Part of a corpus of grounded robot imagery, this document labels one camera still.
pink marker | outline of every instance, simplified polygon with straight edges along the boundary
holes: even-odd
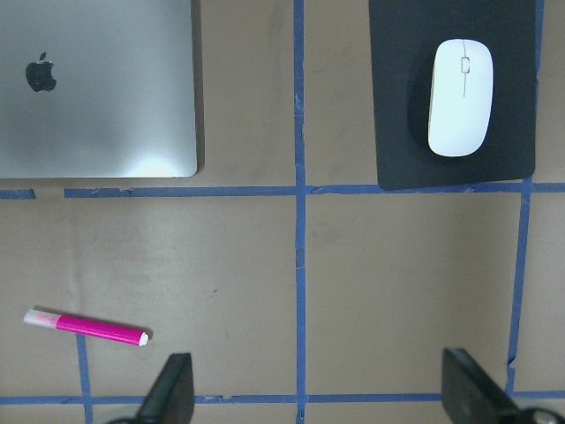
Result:
[[[24,316],[24,322],[48,329],[62,329],[130,345],[145,346],[147,340],[149,340],[147,333],[139,329],[127,329],[117,325],[83,320],[73,316],[51,314],[49,312],[36,311],[35,309],[27,311],[26,316]]]

laptop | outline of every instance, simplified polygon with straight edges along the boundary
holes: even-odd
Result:
[[[2,0],[0,178],[190,177],[191,0]]]

mouse pad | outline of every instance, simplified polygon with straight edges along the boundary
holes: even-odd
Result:
[[[535,0],[370,0],[369,10],[379,185],[394,190],[529,177],[535,167]],[[489,48],[493,105],[483,145],[448,158],[428,147],[427,123],[435,51],[455,38]]]

white mouse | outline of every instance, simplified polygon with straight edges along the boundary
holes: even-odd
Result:
[[[493,102],[493,59],[473,40],[447,40],[435,53],[428,144],[437,155],[470,155],[483,144]]]

apple logo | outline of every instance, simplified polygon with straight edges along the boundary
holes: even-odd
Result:
[[[45,56],[47,56],[46,52],[41,53],[40,62],[33,62],[26,68],[27,83],[33,91],[51,91],[57,84],[57,81],[51,76],[53,64],[43,61]]]

